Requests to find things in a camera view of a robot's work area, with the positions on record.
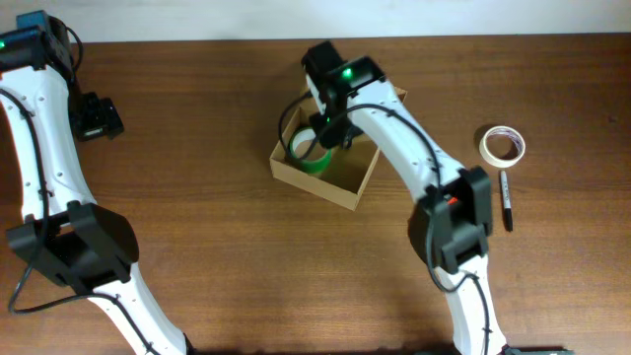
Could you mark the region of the brown cardboard box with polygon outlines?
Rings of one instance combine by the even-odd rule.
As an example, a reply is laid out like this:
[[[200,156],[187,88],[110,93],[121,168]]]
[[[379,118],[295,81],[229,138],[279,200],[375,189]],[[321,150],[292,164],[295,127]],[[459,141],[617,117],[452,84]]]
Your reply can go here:
[[[318,113],[314,99],[290,106],[280,124],[283,141],[289,143],[295,131],[309,126],[314,113]],[[318,173],[304,172],[290,163],[280,140],[269,161],[274,178],[354,211],[379,155],[379,148],[364,134],[353,139],[349,150],[332,149],[330,163]]]

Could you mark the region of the cream masking tape roll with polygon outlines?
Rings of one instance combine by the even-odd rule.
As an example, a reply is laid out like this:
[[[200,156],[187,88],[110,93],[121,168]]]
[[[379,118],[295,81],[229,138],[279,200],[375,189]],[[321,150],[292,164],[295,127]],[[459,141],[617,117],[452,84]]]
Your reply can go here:
[[[526,152],[526,142],[519,131],[505,126],[490,127],[480,139],[479,153],[483,160],[496,168],[509,168]]]

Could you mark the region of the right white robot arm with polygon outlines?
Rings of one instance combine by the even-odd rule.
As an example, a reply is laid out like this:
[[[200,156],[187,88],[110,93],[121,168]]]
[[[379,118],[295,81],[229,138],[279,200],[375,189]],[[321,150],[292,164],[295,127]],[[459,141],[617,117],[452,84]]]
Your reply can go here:
[[[494,313],[488,282],[492,233],[491,181],[480,167],[465,168],[423,130],[394,85],[370,57],[343,59],[330,41],[302,59],[310,122],[317,145],[351,146],[365,134],[409,190],[414,210],[408,238],[446,296],[460,354],[502,354],[508,342]]]

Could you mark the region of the black marker pen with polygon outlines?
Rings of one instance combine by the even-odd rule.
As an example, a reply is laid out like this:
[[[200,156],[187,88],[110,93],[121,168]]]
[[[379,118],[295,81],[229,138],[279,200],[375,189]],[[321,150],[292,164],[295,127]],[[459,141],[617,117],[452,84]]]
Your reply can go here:
[[[505,171],[500,171],[500,184],[502,189],[502,204],[505,227],[508,232],[514,230],[513,212],[508,184],[508,176]]]

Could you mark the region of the green tape roll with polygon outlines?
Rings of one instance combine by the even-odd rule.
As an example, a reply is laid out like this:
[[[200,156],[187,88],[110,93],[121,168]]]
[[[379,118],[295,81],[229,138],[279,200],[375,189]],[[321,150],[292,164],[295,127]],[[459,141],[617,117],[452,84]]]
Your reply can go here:
[[[323,173],[331,163],[332,152],[316,143],[316,133],[310,127],[296,130],[288,148],[291,163],[304,173]]]

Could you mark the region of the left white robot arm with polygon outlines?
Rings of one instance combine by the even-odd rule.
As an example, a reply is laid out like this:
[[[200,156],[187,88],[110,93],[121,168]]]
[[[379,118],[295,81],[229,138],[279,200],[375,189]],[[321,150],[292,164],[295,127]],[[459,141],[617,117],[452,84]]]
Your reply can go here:
[[[37,271],[88,300],[114,323],[137,354],[191,354],[139,269],[139,246],[128,220],[92,195],[76,142],[123,132],[109,98],[82,93],[74,54],[76,33],[45,11],[19,15],[1,36],[1,108],[6,114],[22,183],[22,225],[7,231],[11,250],[26,262],[9,300],[10,313]]]

